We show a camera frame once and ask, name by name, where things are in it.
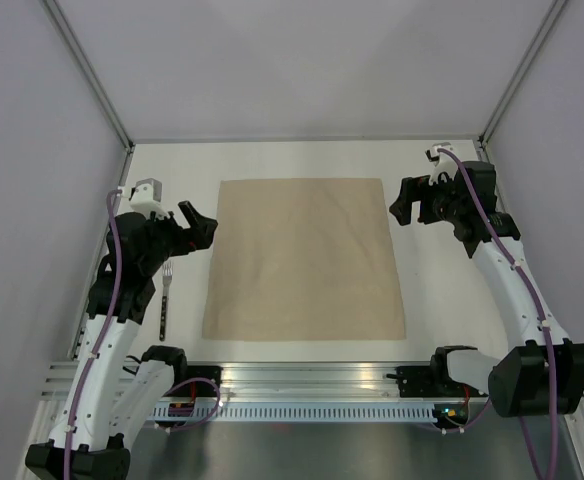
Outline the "silver fork black handle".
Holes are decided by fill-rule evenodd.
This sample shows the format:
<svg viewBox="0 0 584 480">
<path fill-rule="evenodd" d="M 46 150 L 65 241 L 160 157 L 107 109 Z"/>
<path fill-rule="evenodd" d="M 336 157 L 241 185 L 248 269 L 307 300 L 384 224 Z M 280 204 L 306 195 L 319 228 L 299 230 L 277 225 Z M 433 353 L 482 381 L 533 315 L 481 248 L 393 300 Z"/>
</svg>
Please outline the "silver fork black handle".
<svg viewBox="0 0 584 480">
<path fill-rule="evenodd" d="M 159 321 L 159 340 L 164 342 L 167 333 L 170 288 L 173 280 L 173 262 L 166 261 L 162 267 L 162 296 Z"/>
</svg>

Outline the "beige cloth napkin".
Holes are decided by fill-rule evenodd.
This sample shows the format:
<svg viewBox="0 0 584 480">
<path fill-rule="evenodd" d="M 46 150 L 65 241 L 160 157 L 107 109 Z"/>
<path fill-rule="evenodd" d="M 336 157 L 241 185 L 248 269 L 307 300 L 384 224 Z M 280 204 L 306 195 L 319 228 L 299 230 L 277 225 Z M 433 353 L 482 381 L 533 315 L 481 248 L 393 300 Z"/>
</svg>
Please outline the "beige cloth napkin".
<svg viewBox="0 0 584 480">
<path fill-rule="evenodd" d="M 380 179 L 224 181 L 217 220 L 204 338 L 405 339 Z"/>
</svg>

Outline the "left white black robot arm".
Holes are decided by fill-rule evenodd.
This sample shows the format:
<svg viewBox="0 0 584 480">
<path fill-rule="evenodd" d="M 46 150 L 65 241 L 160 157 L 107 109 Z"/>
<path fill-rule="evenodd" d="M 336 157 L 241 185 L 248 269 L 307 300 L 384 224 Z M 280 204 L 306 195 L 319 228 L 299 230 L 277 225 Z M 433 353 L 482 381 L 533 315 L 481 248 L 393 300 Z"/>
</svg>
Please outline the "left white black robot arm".
<svg viewBox="0 0 584 480">
<path fill-rule="evenodd" d="M 29 446 L 25 465 L 39 479 L 124 479 L 131 450 L 166 394 L 190 384 L 183 349 L 151 346 L 131 383 L 116 393 L 129 350 L 156 292 L 154 276 L 172 257 L 212 246 L 216 220 L 190 202 L 178 205 L 188 225 L 153 207 L 110 214 L 107 254 L 88 294 L 78 364 L 63 410 L 43 443 Z"/>
</svg>

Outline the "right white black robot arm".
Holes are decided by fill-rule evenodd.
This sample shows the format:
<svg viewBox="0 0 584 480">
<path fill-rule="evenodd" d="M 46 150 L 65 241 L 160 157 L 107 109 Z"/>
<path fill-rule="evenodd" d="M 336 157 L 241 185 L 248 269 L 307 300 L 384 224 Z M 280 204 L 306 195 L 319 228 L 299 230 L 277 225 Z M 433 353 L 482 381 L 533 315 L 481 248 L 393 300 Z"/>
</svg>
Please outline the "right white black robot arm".
<svg viewBox="0 0 584 480">
<path fill-rule="evenodd" d="M 573 413 L 584 394 L 584 343 L 575 343 L 551 314 L 525 260 L 513 218 L 497 209 L 493 166 L 466 161 L 430 175 L 406 177 L 389 211 L 400 225 L 448 222 L 490 289 L 508 352 L 487 356 L 471 346 L 435 350 L 428 381 L 450 395 L 463 384 L 487 394 L 502 417 L 538 416 L 555 406 Z"/>
</svg>

